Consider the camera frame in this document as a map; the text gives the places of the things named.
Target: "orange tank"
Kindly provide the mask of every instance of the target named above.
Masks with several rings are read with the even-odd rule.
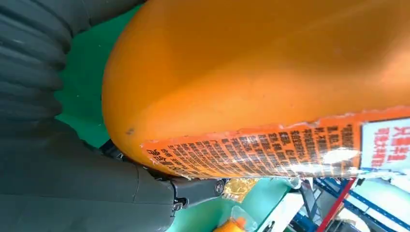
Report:
[[[362,123],[410,116],[409,25],[408,0],[150,0],[107,63],[106,127],[129,157],[169,174],[355,175]],[[369,159],[377,168],[389,154]]]

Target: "green floor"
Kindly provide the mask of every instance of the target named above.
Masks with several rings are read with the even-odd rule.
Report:
[[[78,35],[61,73],[64,90],[56,93],[63,103],[58,119],[74,127],[79,136],[100,147],[109,135],[101,114],[101,84],[105,63],[117,37],[137,9]],[[289,188],[279,181],[261,180],[242,203],[242,207],[261,223]],[[232,201],[216,199],[177,212],[168,232],[210,232],[230,213]]]

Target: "warning label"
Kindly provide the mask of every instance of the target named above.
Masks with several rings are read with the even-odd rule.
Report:
[[[392,161],[405,160],[402,153],[410,146],[403,146],[410,138],[405,137],[410,133],[405,127],[409,119],[389,125],[367,123],[397,116],[410,116],[410,108],[335,116],[289,127],[276,125],[148,141],[142,148],[154,163],[187,177],[355,176],[361,165],[385,167]],[[392,137],[380,138],[387,132]],[[382,146],[379,140],[390,145],[376,147]],[[394,151],[389,149],[396,147],[393,144],[401,144],[397,145],[399,156],[390,153]],[[366,154],[363,157],[361,147]],[[383,149],[384,155],[375,156]]]
[[[410,163],[410,118],[363,125],[362,168],[400,171]]]

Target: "white sign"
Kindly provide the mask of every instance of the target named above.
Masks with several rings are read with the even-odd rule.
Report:
[[[362,126],[361,168],[400,172],[410,168],[410,118]]]

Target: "red pole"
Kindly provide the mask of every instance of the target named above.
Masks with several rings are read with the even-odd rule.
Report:
[[[339,209],[339,206],[342,205],[343,200],[345,199],[346,195],[349,193],[349,190],[353,186],[356,178],[352,178],[345,188],[343,189],[342,193],[339,195],[339,197],[336,199],[335,203],[332,205],[332,208],[330,208],[329,213],[326,215],[326,217],[323,219],[321,225],[318,227],[317,232],[324,232],[326,229],[326,226],[329,224],[330,220],[336,215],[337,210]]]

